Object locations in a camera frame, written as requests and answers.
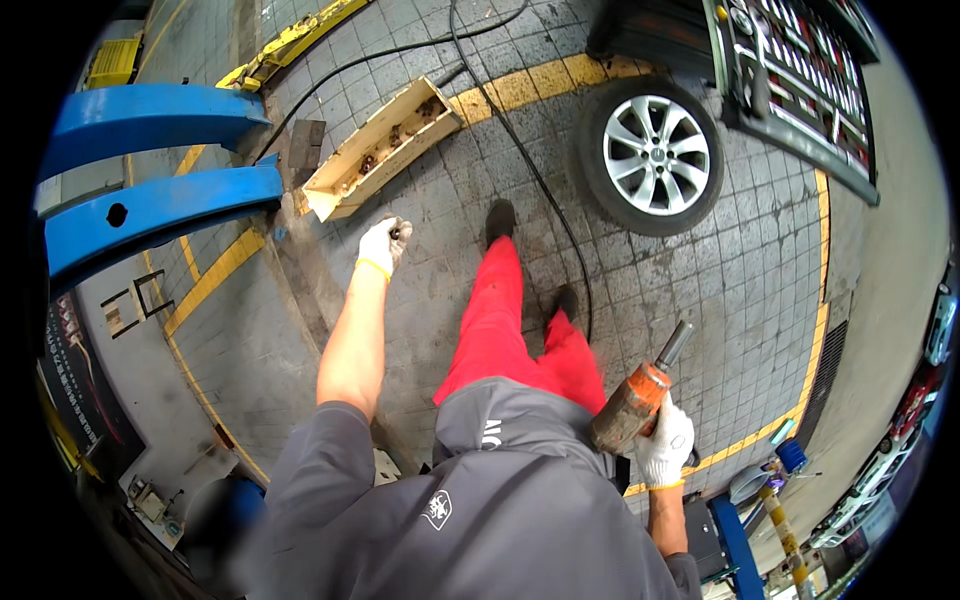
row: impact wrench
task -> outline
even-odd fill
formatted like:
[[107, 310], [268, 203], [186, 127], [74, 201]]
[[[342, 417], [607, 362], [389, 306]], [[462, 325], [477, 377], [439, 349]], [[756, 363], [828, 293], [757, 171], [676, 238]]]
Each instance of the impact wrench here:
[[[680, 321], [653, 364], [643, 361], [634, 374], [627, 377], [607, 400], [600, 413], [590, 422], [590, 440], [594, 447], [610, 454], [622, 455], [636, 436], [649, 438], [657, 427], [657, 414], [663, 398], [670, 390], [666, 374], [680, 351], [693, 335], [693, 325]], [[685, 467], [700, 465], [700, 456], [693, 448]]]

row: white car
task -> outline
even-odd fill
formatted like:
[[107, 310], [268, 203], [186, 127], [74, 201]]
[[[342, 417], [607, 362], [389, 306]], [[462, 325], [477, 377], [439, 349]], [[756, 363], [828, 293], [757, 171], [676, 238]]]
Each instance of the white car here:
[[873, 455], [860, 469], [856, 481], [811, 532], [812, 547], [838, 546], [859, 527], [920, 438], [922, 426], [917, 425], [898, 441], [889, 435], [880, 440]]

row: blue bucket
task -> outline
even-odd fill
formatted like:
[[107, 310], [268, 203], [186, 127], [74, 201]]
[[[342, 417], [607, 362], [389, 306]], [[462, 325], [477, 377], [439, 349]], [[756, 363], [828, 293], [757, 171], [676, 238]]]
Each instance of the blue bucket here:
[[804, 449], [801, 448], [793, 438], [777, 446], [777, 456], [780, 457], [783, 468], [786, 469], [788, 475], [792, 474], [795, 470], [803, 468], [808, 462], [804, 454]]

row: floor drain grate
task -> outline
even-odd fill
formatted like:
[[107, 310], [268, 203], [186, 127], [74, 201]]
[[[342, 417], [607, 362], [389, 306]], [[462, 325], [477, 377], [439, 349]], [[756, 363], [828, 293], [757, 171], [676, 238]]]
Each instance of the floor drain grate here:
[[827, 398], [833, 388], [833, 379], [837, 376], [837, 367], [840, 366], [840, 356], [843, 354], [843, 346], [846, 342], [846, 321], [836, 326], [824, 338], [820, 364], [817, 365], [817, 372], [813, 375], [813, 388], [810, 390], [810, 398], [804, 409], [804, 418], [797, 430], [796, 440], [803, 448], [806, 448], [810, 438], [813, 437], [813, 430], [817, 428], [820, 415], [824, 412], [824, 406], [827, 405]]

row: blue lift arm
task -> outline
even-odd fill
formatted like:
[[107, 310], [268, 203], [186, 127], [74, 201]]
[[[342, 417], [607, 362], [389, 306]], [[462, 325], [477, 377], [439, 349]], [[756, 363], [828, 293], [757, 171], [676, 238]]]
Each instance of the blue lift arm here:
[[283, 184], [275, 163], [273, 156], [253, 167], [153, 180], [51, 216], [44, 232], [51, 296], [190, 231], [277, 210]]
[[37, 181], [83, 164], [144, 150], [220, 144], [235, 151], [269, 125], [255, 95], [203, 85], [114, 85], [71, 94], [50, 136]]
[[737, 600], [763, 600], [763, 580], [756, 571], [754, 553], [747, 542], [747, 532], [740, 524], [736, 507], [725, 493], [710, 500], [710, 509], [716, 519], [720, 543], [727, 548], [727, 562], [739, 568], [733, 573]]

